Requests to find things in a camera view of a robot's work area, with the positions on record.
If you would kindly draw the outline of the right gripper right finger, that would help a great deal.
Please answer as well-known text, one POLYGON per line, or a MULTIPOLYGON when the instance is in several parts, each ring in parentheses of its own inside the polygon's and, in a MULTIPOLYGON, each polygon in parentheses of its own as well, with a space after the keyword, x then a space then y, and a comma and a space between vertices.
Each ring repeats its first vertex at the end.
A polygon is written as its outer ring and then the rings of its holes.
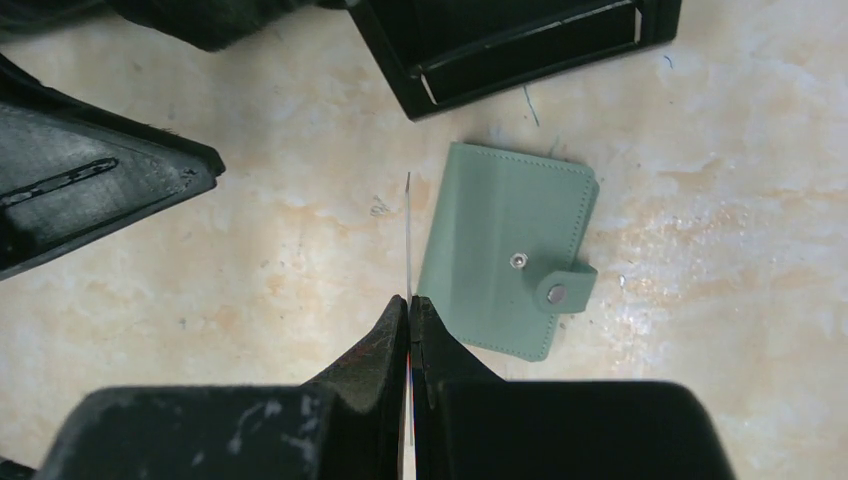
POLYGON ((409 314, 420 479, 730 479, 695 395, 666 381, 508 381, 446 329, 409 314))

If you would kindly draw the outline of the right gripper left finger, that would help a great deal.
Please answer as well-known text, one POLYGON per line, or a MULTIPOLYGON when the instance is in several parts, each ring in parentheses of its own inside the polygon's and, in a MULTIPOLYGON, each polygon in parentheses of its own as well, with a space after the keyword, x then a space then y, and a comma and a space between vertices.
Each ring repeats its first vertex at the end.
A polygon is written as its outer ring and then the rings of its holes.
POLYGON ((39 479, 398 479, 406 301, 297 386, 122 386, 86 396, 39 479))

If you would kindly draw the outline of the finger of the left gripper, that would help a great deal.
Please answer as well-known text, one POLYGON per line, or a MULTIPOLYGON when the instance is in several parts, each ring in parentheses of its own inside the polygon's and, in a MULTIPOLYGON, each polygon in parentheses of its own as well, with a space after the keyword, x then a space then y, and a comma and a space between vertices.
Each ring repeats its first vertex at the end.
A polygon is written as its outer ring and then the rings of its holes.
POLYGON ((1 60, 1 277, 212 190, 218 152, 41 84, 1 60))

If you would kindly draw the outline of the white VIP card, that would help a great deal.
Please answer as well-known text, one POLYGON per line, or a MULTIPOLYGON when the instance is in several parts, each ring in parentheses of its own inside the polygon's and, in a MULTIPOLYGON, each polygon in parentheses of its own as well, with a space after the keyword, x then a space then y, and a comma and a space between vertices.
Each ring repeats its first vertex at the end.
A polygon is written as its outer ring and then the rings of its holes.
MULTIPOLYGON (((404 187, 404 251, 405 251, 405 300, 406 300, 406 313, 411 313, 412 306, 412 297, 413 297, 413 289, 412 289, 412 260, 411 260, 411 196, 410 196, 410 187, 411 187, 411 172, 408 171, 405 177, 405 187, 404 187)), ((415 434, 414 434, 414 394, 413 394, 413 378, 411 371, 411 360, 410 353, 406 354, 406 366, 405 366, 405 379, 406 379, 406 458, 404 460, 404 478, 405 479, 415 479, 416 478, 416 466, 415 466, 415 434)))

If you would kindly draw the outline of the green leather card holder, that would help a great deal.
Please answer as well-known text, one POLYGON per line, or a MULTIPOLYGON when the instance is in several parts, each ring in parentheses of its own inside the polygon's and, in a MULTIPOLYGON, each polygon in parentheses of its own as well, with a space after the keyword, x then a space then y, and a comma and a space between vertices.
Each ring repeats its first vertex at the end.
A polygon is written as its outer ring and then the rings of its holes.
POLYGON ((459 341, 530 362, 584 311, 598 272, 578 253, 599 194, 585 165, 451 145, 417 293, 459 341))

